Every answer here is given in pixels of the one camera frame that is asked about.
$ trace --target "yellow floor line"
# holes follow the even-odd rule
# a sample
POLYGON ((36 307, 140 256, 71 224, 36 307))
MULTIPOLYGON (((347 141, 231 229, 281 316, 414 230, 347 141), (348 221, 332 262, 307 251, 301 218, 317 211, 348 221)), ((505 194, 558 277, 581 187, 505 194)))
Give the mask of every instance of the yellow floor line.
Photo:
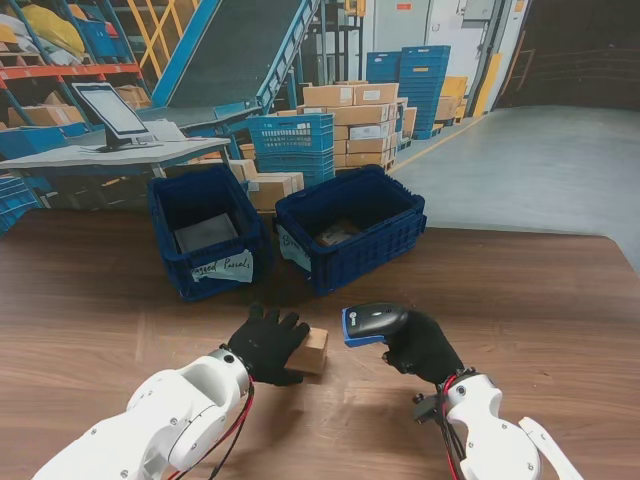
POLYGON ((457 137, 458 135, 460 135, 461 133, 466 132, 468 129, 470 129, 471 127, 473 127, 474 125, 477 125, 478 123, 480 123, 482 120, 484 120, 485 118, 487 118, 487 115, 484 115, 480 118, 478 118, 476 121, 474 121, 473 123, 470 123, 469 125, 467 125, 466 127, 464 127, 461 130, 458 130, 456 133, 452 133, 451 135, 449 135, 448 137, 443 138, 442 140, 440 140, 437 143, 434 143, 433 145, 429 145, 427 148, 425 148, 424 150, 419 151, 418 153, 416 153, 415 155, 413 155, 412 157, 409 157, 407 160, 405 160, 402 163, 399 163, 398 165, 396 165, 395 167, 389 169, 389 171, 387 172, 388 174, 391 174, 393 172, 396 172, 398 170, 400 170, 402 167, 405 167, 407 165, 409 165, 411 162, 414 162, 415 160, 417 160, 418 158, 420 158, 421 156, 423 156, 425 153, 429 153, 431 150, 434 150, 436 147, 439 147, 440 145, 447 143, 449 140, 451 140, 452 138, 457 137))

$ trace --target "conveyor belt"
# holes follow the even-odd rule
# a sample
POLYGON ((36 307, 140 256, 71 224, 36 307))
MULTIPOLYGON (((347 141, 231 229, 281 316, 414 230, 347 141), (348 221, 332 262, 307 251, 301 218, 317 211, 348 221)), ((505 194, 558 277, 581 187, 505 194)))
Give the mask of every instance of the conveyor belt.
POLYGON ((299 7, 300 0, 222 0, 169 106, 255 100, 299 7))

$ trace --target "white robotic arm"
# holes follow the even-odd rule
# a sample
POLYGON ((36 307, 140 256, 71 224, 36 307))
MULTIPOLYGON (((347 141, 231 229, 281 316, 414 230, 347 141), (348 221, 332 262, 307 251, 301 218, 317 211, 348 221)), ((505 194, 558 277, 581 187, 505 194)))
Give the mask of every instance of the white robotic arm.
POLYGON ((447 392, 447 420, 468 431, 466 458, 460 462, 466 480, 538 480, 538 450, 560 480, 583 480, 538 423, 525 417, 517 426, 500 419, 501 401, 502 392, 486 375, 463 377, 447 392))
POLYGON ((51 459, 34 480, 160 480, 193 467, 222 435, 250 386, 238 357, 216 350, 145 381, 126 412, 103 420, 51 459))

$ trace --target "computer monitor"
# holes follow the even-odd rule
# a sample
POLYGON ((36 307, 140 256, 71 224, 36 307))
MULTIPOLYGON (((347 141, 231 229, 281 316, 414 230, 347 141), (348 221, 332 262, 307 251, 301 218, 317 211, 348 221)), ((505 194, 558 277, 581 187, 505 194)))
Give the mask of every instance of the computer monitor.
POLYGON ((140 117, 127 105, 109 83, 72 83, 89 108, 105 127, 107 149, 113 150, 126 144, 153 140, 140 117))

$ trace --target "handheld scanner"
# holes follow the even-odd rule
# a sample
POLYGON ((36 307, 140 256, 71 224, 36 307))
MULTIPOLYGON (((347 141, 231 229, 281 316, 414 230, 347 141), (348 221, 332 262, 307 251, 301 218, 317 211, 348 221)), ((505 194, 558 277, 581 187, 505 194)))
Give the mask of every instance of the handheld scanner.
POLYGON ((407 322, 407 311, 393 303, 377 302, 342 310, 342 331, 347 347, 384 342, 407 322))

